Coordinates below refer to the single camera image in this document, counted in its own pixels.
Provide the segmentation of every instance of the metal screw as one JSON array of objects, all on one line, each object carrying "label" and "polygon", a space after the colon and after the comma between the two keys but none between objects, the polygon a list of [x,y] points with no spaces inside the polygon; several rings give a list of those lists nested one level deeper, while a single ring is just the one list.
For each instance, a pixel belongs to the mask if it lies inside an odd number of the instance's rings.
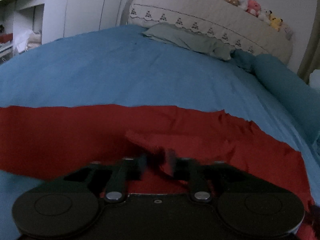
[{"label": "metal screw", "polygon": [[122,194],[117,191],[111,191],[106,194],[106,198],[109,200],[119,200],[122,197]]},{"label": "metal screw", "polygon": [[195,193],[195,198],[199,200],[207,200],[208,198],[210,198],[210,194],[205,191],[199,191]]}]

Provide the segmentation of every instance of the circular disc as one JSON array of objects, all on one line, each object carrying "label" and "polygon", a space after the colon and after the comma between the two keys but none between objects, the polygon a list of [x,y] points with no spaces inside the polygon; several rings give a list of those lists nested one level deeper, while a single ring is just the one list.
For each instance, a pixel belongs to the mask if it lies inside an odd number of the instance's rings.
[{"label": "circular disc", "polygon": [[14,203],[12,216],[23,234],[54,239],[83,230],[96,217],[98,210],[98,200],[89,192],[27,192]]},{"label": "circular disc", "polygon": [[195,193],[195,198],[199,200],[206,200],[210,198],[210,193],[205,192],[205,191],[199,191]]},{"label": "circular disc", "polygon": [[107,193],[106,197],[107,199],[110,199],[110,200],[119,200],[122,197],[122,194],[121,192],[111,191]]},{"label": "circular disc", "polygon": [[293,193],[223,193],[217,208],[229,226],[255,237],[292,233],[304,217],[304,206]]}]

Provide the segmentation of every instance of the white cabinet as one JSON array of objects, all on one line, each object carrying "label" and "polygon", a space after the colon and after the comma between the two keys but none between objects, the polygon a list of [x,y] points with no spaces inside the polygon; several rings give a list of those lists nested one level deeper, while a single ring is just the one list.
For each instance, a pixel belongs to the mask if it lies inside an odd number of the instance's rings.
[{"label": "white cabinet", "polygon": [[121,0],[68,0],[65,37],[116,26]]},{"label": "white cabinet", "polygon": [[14,41],[25,31],[41,30],[42,44],[45,44],[64,36],[67,1],[0,0],[0,22],[5,33],[13,33]]}]

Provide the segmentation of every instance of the yellow plush toy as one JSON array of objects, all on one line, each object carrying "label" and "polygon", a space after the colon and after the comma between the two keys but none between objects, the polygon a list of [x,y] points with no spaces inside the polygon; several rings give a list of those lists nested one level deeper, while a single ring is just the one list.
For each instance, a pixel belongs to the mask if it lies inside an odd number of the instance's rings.
[{"label": "yellow plush toy", "polygon": [[274,16],[274,14],[270,14],[270,26],[275,28],[277,31],[280,31],[280,26],[282,25],[283,20]]}]

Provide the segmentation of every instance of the pink plush toy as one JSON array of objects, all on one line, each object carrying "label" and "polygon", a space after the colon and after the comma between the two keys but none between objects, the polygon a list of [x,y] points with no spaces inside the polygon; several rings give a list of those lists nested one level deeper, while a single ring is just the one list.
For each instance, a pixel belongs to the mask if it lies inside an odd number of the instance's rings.
[{"label": "pink plush toy", "polygon": [[261,11],[260,4],[256,0],[248,0],[248,9],[247,12],[258,17]]}]

